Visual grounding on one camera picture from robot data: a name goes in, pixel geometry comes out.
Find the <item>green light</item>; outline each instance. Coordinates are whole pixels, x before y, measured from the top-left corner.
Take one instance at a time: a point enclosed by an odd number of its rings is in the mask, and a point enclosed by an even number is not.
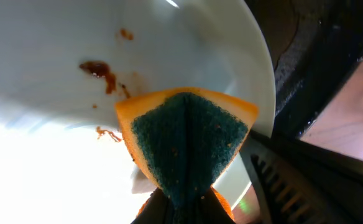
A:
[[[244,199],[241,199],[239,201],[238,206],[242,210],[243,213],[249,214],[249,212],[250,212],[250,206],[249,206],[249,204]]]

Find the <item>sauce smear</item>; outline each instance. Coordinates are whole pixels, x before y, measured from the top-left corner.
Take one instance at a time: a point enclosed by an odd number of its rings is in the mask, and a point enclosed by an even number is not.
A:
[[[101,129],[100,126],[97,126],[96,128],[96,132],[99,134],[99,136],[97,137],[97,139],[100,139],[102,136],[104,136],[106,133],[109,134],[109,136],[115,141],[115,142],[120,142],[122,141],[122,139],[120,137],[117,137],[112,131],[108,131],[105,129]]]
[[[131,94],[129,93],[129,91],[127,90],[126,86],[124,84],[121,85],[122,90],[126,96],[127,99],[129,99],[131,97]]]
[[[121,36],[127,40],[133,40],[134,39],[134,35],[132,32],[126,30],[125,28],[122,28],[119,33],[121,34]]]
[[[117,90],[117,78],[115,74],[111,72],[110,67],[106,62],[87,61],[80,64],[80,69],[96,78],[104,77],[107,83],[106,94],[111,94],[113,91]]]

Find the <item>wooden surface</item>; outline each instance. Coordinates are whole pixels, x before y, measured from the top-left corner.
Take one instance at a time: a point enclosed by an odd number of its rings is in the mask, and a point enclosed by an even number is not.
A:
[[[363,160],[363,62],[301,140]]]

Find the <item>brown stain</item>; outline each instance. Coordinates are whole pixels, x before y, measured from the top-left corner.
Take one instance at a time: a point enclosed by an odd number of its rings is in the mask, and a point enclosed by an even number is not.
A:
[[[125,28],[122,28],[119,30],[119,33],[121,34],[121,36],[127,40],[134,40],[134,35],[131,31],[128,31]]]
[[[131,97],[131,94],[129,93],[129,91],[127,90],[126,86],[124,84],[121,85],[122,90],[126,96],[127,99],[129,99]]]
[[[80,69],[96,78],[104,77],[107,83],[106,94],[111,94],[113,91],[117,90],[117,78],[115,74],[111,72],[111,69],[106,62],[99,60],[87,61],[80,64]]]
[[[100,126],[96,127],[96,132],[99,134],[97,139],[99,140],[102,136],[104,136],[106,133],[115,141],[115,142],[121,142],[122,139],[120,137],[117,137],[112,131],[101,129]]]

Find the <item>sponge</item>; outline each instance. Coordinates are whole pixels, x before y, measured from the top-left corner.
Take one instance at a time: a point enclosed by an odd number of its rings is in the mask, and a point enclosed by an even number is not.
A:
[[[126,146],[175,208],[212,186],[238,153],[258,109],[199,88],[178,88],[116,104]]]

